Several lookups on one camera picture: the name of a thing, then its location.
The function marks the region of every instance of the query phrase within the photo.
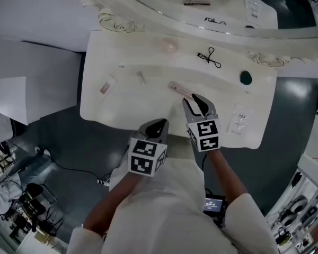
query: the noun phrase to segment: fiducial marker cube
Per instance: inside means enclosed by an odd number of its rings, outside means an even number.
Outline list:
[[[219,119],[188,123],[187,127],[191,141],[199,152],[220,148]]]
[[[128,150],[128,171],[153,177],[164,164],[167,145],[131,138]]]

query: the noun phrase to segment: white shirt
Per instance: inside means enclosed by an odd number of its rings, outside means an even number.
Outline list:
[[[11,207],[12,200],[22,195],[20,177],[16,173],[0,183],[0,214],[4,214]]]
[[[124,161],[113,171],[110,188],[126,172]],[[67,253],[278,253],[249,194],[229,205],[223,231],[203,213],[204,204],[204,175],[197,164],[167,158],[153,178],[144,178],[118,206],[105,242],[92,231],[76,228]]]

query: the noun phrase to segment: white vanity table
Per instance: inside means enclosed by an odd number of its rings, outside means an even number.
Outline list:
[[[170,42],[176,51],[168,52]],[[207,63],[200,52],[221,63]],[[248,71],[251,85],[240,83],[240,73]],[[145,86],[139,81],[141,71]],[[108,77],[116,84],[102,97],[100,89]],[[137,130],[143,123],[166,118],[169,133],[188,137],[181,101],[183,96],[171,91],[171,81],[211,100],[222,123],[222,146],[229,148],[259,147],[270,114],[277,72],[254,63],[235,52],[191,39],[149,33],[115,33],[93,31],[86,55],[81,117],[105,125]],[[227,131],[235,105],[253,110],[246,134]]]

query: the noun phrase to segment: mirror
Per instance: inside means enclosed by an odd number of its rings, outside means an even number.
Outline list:
[[[263,54],[268,57],[264,61],[271,60],[269,54],[286,62],[318,58],[318,0],[93,1],[111,10],[112,15],[100,11],[100,24],[110,30],[117,26],[117,32],[196,38],[244,54]]]
[[[318,31],[299,31],[318,26],[318,0],[137,1],[157,14],[216,32],[278,39],[318,37]],[[298,32],[285,36],[275,31],[289,29]]]

